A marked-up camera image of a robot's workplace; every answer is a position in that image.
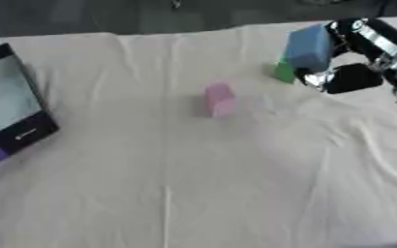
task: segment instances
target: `blue cube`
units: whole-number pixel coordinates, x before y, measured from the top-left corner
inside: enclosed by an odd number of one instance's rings
[[[326,71],[331,60],[331,39],[325,27],[314,25],[290,34],[285,60],[295,69]]]

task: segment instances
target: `green cube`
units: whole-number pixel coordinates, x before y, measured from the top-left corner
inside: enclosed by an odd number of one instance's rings
[[[291,65],[282,60],[272,70],[272,77],[280,81],[293,83],[296,79]]]

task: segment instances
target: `pink cube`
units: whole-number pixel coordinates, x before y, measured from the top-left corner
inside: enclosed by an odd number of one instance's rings
[[[234,95],[225,83],[213,83],[205,90],[206,107],[212,117],[219,117],[234,112]]]

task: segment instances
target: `white cloth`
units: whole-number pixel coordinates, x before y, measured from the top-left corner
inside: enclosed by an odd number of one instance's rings
[[[390,87],[328,96],[263,71],[311,24],[0,39],[62,128],[0,164],[0,247],[397,243]],[[216,81],[234,116],[206,116]]]

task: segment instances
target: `dark background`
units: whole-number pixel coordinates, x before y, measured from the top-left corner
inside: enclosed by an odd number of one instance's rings
[[[0,0],[0,37],[82,32],[117,34],[215,30],[276,23],[375,16],[381,0],[312,6],[299,0]],[[386,16],[397,16],[391,0]]]

